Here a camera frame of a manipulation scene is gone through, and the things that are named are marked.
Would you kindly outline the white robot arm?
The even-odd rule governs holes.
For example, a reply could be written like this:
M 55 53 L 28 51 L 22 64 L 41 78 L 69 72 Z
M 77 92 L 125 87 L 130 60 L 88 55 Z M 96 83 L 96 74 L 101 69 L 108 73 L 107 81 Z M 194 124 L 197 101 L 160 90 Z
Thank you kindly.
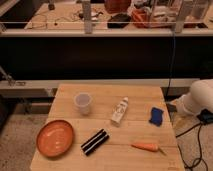
M 184 111 L 190 115 L 199 115 L 202 110 L 213 113 L 213 79 L 194 82 L 182 96 L 182 103 Z

